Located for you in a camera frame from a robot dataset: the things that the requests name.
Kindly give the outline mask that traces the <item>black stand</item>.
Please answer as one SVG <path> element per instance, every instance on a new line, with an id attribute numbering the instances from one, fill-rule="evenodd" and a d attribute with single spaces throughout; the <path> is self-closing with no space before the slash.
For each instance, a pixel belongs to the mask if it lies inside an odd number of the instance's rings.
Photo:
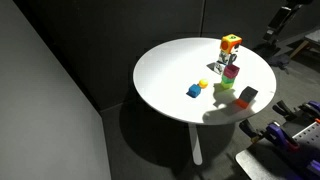
<path id="1" fill-rule="evenodd" d="M 285 4 L 280 7 L 267 25 L 263 36 L 264 42 L 257 45 L 254 51 L 264 59 L 275 55 L 280 50 L 277 46 L 277 36 L 304 5 L 309 5 L 312 2 L 313 0 L 285 0 Z"/>

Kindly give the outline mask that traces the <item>blue block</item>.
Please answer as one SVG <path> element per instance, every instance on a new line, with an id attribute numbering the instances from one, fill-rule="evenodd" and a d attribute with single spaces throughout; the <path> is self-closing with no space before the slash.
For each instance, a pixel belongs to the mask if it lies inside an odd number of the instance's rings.
<path id="1" fill-rule="evenodd" d="M 197 84 L 191 85 L 187 92 L 187 94 L 192 98 L 196 98 L 200 93 L 201 93 L 201 87 Z"/>

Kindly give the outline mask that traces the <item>pink block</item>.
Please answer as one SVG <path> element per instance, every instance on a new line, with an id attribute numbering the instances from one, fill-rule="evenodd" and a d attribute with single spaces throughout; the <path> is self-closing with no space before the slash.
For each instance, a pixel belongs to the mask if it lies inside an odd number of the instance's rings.
<path id="1" fill-rule="evenodd" d="M 238 66 L 235 66 L 233 64 L 227 65 L 224 68 L 223 75 L 229 79 L 233 79 L 238 75 L 239 70 L 240 70 L 240 68 Z"/>

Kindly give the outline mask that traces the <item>orange multicolour cube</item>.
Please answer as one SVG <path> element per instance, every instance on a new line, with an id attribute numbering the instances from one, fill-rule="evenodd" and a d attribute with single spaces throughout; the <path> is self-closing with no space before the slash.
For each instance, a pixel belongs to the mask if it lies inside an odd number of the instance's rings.
<path id="1" fill-rule="evenodd" d="M 242 38 L 234 35 L 234 34 L 229 34 L 226 36 L 223 36 L 221 39 L 221 44 L 220 44 L 220 49 L 227 53 L 230 54 L 232 52 L 232 49 L 237 45 L 242 43 Z"/>

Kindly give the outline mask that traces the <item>perforated metal plate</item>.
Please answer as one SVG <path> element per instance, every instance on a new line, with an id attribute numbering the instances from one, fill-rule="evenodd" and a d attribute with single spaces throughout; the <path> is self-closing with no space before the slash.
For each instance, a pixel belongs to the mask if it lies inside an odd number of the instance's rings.
<path id="1" fill-rule="evenodd" d="M 300 145 L 299 153 L 307 159 L 320 158 L 320 124 L 314 122 L 293 136 Z"/>

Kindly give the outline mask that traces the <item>yellow ball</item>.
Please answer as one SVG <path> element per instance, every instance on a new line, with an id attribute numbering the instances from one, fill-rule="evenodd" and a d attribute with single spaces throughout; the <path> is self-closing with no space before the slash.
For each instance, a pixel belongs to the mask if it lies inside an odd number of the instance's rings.
<path id="1" fill-rule="evenodd" d="M 208 86 L 208 80 L 207 80 L 207 79 L 201 79 L 201 80 L 199 81 L 198 85 L 199 85 L 202 89 L 204 89 L 204 88 L 206 88 L 206 87 Z"/>

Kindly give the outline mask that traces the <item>orange and grey block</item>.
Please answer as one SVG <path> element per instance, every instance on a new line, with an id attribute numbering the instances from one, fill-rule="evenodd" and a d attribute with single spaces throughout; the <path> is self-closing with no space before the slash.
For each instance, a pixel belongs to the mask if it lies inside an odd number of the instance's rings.
<path id="1" fill-rule="evenodd" d="M 250 86 L 247 86 L 240 94 L 235 103 L 241 108 L 246 109 L 250 102 L 256 97 L 258 91 Z"/>

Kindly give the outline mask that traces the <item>purple clamp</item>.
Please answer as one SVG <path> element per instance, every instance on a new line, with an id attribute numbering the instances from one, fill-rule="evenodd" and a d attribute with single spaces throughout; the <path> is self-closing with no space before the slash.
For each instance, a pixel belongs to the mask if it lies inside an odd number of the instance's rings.
<path id="1" fill-rule="evenodd" d="M 299 149 L 299 144 L 275 123 L 270 123 L 266 127 L 266 132 L 266 138 L 275 146 L 289 151 L 296 151 Z"/>

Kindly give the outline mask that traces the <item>wooden furniture leg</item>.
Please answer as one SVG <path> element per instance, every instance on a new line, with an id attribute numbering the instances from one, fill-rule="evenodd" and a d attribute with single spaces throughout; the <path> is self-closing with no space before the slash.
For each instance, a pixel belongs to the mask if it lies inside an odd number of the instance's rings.
<path id="1" fill-rule="evenodd" d="M 308 41 L 304 40 L 291 54 L 290 58 L 292 59 L 295 55 L 297 55 L 303 48 L 305 48 L 308 45 Z"/>

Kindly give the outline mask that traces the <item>green block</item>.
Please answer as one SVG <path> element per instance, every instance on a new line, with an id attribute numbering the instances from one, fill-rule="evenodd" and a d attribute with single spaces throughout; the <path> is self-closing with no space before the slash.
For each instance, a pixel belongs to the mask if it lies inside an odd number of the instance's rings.
<path id="1" fill-rule="evenodd" d="M 233 87 L 235 79 L 228 78 L 227 76 L 223 75 L 221 78 L 221 85 L 224 89 L 230 89 Z"/>

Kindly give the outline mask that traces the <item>white round table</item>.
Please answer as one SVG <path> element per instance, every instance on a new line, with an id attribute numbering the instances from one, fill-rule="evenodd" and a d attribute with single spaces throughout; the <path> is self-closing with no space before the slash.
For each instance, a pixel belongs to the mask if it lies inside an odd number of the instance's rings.
<path id="1" fill-rule="evenodd" d="M 159 113 L 187 123 L 222 125 L 249 118 L 264 109 L 276 92 L 271 67 L 259 55 L 241 46 L 235 65 L 240 68 L 234 85 L 223 89 L 221 76 L 211 67 L 220 53 L 213 38 L 183 38 L 158 45 L 146 52 L 133 71 L 134 86 L 142 99 Z M 190 97 L 191 85 L 201 79 L 208 86 Z M 235 101 L 250 86 L 258 91 L 244 109 Z"/>

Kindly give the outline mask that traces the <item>white table leg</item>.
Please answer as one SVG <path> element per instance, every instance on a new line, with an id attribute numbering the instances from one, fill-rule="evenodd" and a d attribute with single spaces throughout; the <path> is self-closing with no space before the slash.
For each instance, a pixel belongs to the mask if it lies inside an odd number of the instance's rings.
<path id="1" fill-rule="evenodd" d="M 189 129 L 190 144 L 192 148 L 193 162 L 195 165 L 201 165 L 203 162 L 203 159 L 202 159 L 202 152 L 201 152 L 197 127 L 195 124 L 189 124 L 188 129 Z"/>

